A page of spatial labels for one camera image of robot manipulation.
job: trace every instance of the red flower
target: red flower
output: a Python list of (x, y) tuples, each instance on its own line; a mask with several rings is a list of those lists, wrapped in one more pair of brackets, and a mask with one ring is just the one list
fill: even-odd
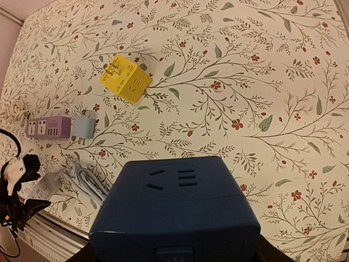
[(211, 88), (217, 90), (218, 88), (220, 88), (220, 82), (214, 81), (211, 85)]
[(232, 122), (231, 127), (235, 128), (235, 130), (239, 130), (240, 128), (244, 127), (244, 125), (242, 123), (240, 123), (240, 119), (236, 119), (236, 120), (233, 120), (231, 122)]
[(140, 127), (137, 126), (137, 124), (134, 124), (134, 125), (132, 126), (132, 130), (133, 130), (133, 131), (137, 131), (138, 129), (140, 129)]
[(105, 150), (101, 149), (100, 152), (98, 153), (98, 155), (100, 155), (101, 157), (105, 157), (105, 155), (106, 155)]
[(97, 112), (99, 109), (100, 109), (100, 108), (99, 108), (99, 104), (95, 104), (94, 107), (93, 107), (93, 110), (94, 110), (95, 112)]
[(186, 41), (182, 41), (182, 42), (179, 43), (180, 47), (185, 47), (185, 45), (186, 45)]
[(296, 190), (295, 192), (292, 192), (291, 197), (293, 197), (293, 201), (296, 201), (297, 199), (300, 199), (300, 196), (302, 195), (301, 192), (299, 192), (298, 190)]
[(296, 113), (296, 115), (294, 117), (297, 121), (301, 119), (301, 116), (299, 115), (299, 113)]
[(258, 60), (260, 59), (260, 57), (256, 55), (251, 56), (251, 58), (252, 58), (252, 61), (255, 61), (255, 62), (258, 62)]
[(241, 189), (241, 191), (246, 191), (247, 190), (247, 186), (245, 184), (242, 184), (240, 186), (240, 189)]
[(316, 175), (317, 175), (317, 172), (315, 172), (314, 170), (309, 174), (311, 179), (314, 179)]
[(317, 56), (313, 58), (314, 62), (316, 65), (320, 64), (320, 58), (318, 58)]
[(312, 228), (311, 227), (307, 227), (304, 229), (304, 234), (305, 235), (309, 235), (309, 233), (312, 231)]
[(331, 96), (330, 99), (329, 99), (329, 101), (330, 101), (332, 104), (334, 104), (334, 102), (336, 102), (336, 99), (333, 98), (333, 96)]

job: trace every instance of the socket hole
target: socket hole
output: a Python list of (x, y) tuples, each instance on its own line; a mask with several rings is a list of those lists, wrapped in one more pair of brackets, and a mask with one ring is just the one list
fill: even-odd
[(182, 180), (182, 179), (195, 179), (196, 176), (180, 176), (178, 177), (179, 180)]
[(151, 188), (151, 189), (158, 190), (158, 191), (161, 191), (161, 190), (164, 189), (163, 187), (157, 186), (157, 185), (155, 185), (155, 184), (148, 184), (147, 187), (149, 187), (149, 188)]
[(180, 187), (194, 187), (197, 186), (197, 182), (192, 182), (192, 183), (180, 183)]
[(186, 169), (186, 170), (179, 170), (178, 173), (193, 173), (195, 172), (195, 169)]
[(163, 172), (165, 172), (165, 170), (164, 169), (160, 169), (160, 170), (157, 170), (157, 171), (154, 171), (154, 172), (150, 172), (149, 174), (151, 176), (155, 176), (155, 175), (161, 174)]

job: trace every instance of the floral tablecloth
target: floral tablecloth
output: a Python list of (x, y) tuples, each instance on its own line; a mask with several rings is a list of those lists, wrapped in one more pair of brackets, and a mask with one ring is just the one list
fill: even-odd
[[(57, 1), (26, 20), (0, 105), (95, 117), (95, 136), (1, 127), (40, 156), (43, 175), (79, 161), (106, 188), (130, 160), (221, 156), (275, 247), (329, 261), (349, 229), (348, 53), (332, 0)], [(115, 54), (153, 78), (136, 105), (99, 83)], [(3, 163), (14, 145), (0, 148)], [(48, 211), (89, 231), (98, 209), (64, 181)]]

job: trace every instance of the yellow power adapter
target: yellow power adapter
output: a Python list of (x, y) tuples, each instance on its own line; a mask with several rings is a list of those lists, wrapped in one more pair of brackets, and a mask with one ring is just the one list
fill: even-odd
[(117, 96), (136, 103), (152, 82), (152, 78), (137, 64), (117, 55), (99, 81)]

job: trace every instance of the white wall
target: white wall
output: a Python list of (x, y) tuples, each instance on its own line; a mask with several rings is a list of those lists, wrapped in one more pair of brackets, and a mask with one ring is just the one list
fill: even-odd
[(25, 20), (29, 15), (53, 1), (54, 0), (0, 0), (0, 5), (11, 10), (17, 16)]
[(21, 26), (0, 16), (0, 95), (13, 48), (20, 34)]

